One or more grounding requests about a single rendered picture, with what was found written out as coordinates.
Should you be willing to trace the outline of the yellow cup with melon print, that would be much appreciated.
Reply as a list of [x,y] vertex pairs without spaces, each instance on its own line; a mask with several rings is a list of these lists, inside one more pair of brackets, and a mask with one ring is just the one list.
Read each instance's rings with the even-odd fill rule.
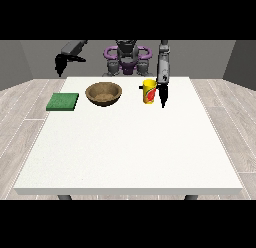
[[143,102],[152,104],[154,102],[157,82],[153,79],[143,81]]

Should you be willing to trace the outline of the green square pad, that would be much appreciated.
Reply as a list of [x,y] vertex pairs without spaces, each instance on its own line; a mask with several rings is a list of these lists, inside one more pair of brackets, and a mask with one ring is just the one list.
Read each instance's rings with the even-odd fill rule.
[[46,106],[46,110],[73,111],[78,98],[78,93],[54,93]]

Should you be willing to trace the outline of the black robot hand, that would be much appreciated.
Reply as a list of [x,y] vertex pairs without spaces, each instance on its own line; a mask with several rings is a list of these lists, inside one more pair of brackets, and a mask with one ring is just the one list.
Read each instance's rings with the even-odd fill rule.
[[85,62],[85,59],[79,56],[58,54],[55,57],[55,70],[59,76],[61,76],[67,67],[68,62]]
[[156,91],[159,91],[159,97],[162,107],[165,107],[165,104],[168,99],[168,85],[167,84],[158,84],[156,86]]

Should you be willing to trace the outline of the brown wooden bowl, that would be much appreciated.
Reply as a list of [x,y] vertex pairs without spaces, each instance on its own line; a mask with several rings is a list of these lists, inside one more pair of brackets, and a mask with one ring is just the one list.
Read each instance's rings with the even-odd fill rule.
[[97,82],[85,91],[86,97],[96,106],[107,107],[116,103],[122,94],[122,88],[113,82]]

